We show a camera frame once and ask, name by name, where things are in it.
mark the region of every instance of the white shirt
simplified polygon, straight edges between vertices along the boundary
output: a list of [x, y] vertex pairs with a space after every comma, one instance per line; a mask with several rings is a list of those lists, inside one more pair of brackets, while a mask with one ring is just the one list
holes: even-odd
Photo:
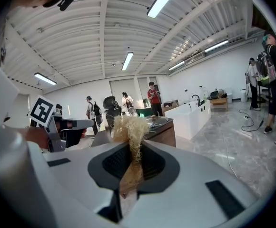
[[122, 112], [128, 111], [127, 100], [130, 100], [131, 103], [134, 105], [134, 101], [133, 101], [133, 98], [132, 98], [132, 97], [130, 97], [130, 96], [128, 96], [127, 98], [122, 97], [122, 100], [121, 100], [121, 103], [122, 103], [121, 111], [122, 111]]
[[92, 104], [95, 105], [95, 102], [94, 101], [87, 102], [86, 113], [89, 111], [89, 118], [90, 119], [95, 119], [96, 117], [91, 115]]
[[257, 77], [256, 78], [253, 77], [254, 75], [257, 75], [256, 65], [252, 66], [250, 64], [249, 68], [248, 68], [248, 73], [249, 73], [250, 83], [252, 84], [252, 86], [256, 87], [257, 86]]

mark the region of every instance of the faucet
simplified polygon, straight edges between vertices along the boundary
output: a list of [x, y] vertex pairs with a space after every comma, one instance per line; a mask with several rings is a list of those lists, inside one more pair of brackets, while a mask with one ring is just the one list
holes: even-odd
[[198, 106], [200, 106], [200, 98], [199, 98], [199, 96], [198, 96], [198, 95], [193, 95], [193, 96], [192, 96], [192, 99], [193, 99], [194, 96], [197, 96], [197, 97], [198, 97], [198, 100], [197, 100], [197, 101], [198, 101]]

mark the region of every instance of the red shirt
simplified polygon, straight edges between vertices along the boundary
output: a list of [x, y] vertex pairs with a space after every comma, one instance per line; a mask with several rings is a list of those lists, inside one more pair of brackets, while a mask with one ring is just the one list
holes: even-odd
[[152, 93], [154, 93], [154, 97], [152, 99], [150, 99], [151, 104], [160, 104], [159, 98], [156, 94], [156, 90], [148, 90], [148, 98], [150, 98], [152, 96]]

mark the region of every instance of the white ceiling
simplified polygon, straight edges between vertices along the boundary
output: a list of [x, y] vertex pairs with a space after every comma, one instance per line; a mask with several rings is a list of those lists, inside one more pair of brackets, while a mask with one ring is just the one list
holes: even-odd
[[[170, 0], [153, 19], [147, 11], [154, 1], [75, 0], [64, 12], [15, 9], [8, 15], [3, 69], [16, 81], [50, 92], [115, 76], [171, 73], [171, 66], [194, 52], [260, 32], [251, 28], [252, 0]], [[134, 56], [121, 71], [129, 51]], [[58, 84], [38, 85], [37, 72]]]

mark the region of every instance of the black cable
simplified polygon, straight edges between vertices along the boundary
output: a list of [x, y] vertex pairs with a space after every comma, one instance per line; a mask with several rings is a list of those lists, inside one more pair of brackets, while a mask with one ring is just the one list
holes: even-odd
[[253, 127], [254, 125], [255, 125], [255, 123], [254, 123], [254, 121], [253, 121], [253, 119], [249, 116], [249, 114], [248, 113], [245, 113], [245, 112], [241, 112], [241, 111], [250, 111], [250, 110], [239, 110], [238, 112], [239, 113], [243, 113], [243, 114], [246, 114], [248, 117], [247, 117], [247, 119], [251, 119], [251, 121], [252, 121], [252, 125], [251, 126], [242, 126], [241, 127], [241, 129], [242, 129], [242, 131], [244, 131], [244, 132], [254, 132], [254, 131], [257, 131], [257, 130], [259, 130], [260, 129], [260, 127], [263, 125], [263, 123], [264, 123], [264, 118], [265, 118], [265, 112], [266, 112], [266, 110], [264, 109], [264, 114], [263, 114], [263, 119], [262, 119], [262, 121], [261, 121], [261, 123], [260, 123], [260, 125], [258, 126], [258, 128], [257, 129], [254, 129], [254, 130], [244, 130], [243, 128], [244, 127]]
[[[259, 102], [260, 102], [260, 108], [261, 108], [261, 92], [260, 92], [260, 91], [259, 91]], [[257, 129], [254, 129], [254, 130], [244, 130], [244, 129], [243, 129], [244, 127], [253, 127], [253, 126], [255, 125], [253, 119], [250, 117], [250, 115], [249, 115], [248, 113], [241, 112], [241, 111], [250, 111], [250, 110], [251, 110], [251, 108], [250, 108], [250, 109], [242, 109], [242, 110], [239, 110], [239, 111], [238, 111], [239, 113], [246, 114], [246, 115], [247, 115], [247, 119], [250, 118], [251, 121], [252, 121], [252, 123], [253, 123], [251, 126], [242, 126], [241, 129], [242, 129], [242, 131], [244, 131], [244, 132], [254, 132], [254, 131], [257, 131], [257, 130], [260, 129], [260, 127], [261, 127], [261, 126], [263, 125], [263, 123], [264, 123], [265, 112], [266, 112], [265, 109], [264, 109], [263, 119], [262, 119], [260, 125], [258, 126], [258, 128], [257, 128]]]

